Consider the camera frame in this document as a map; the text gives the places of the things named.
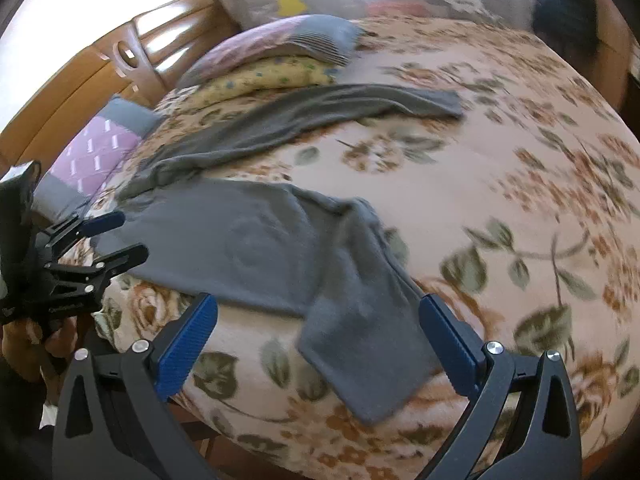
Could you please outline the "person's left hand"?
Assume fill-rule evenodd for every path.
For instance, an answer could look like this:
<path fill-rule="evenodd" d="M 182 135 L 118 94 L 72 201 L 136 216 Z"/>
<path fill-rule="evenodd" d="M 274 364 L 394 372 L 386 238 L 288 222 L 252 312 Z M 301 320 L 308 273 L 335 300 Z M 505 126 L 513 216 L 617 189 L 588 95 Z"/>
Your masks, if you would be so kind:
<path fill-rule="evenodd" d="M 2 358 L 28 382 L 43 380 L 48 401 L 57 404 L 77 339 L 77 318 L 66 318 L 48 339 L 36 322 L 15 321 L 2 327 Z"/>

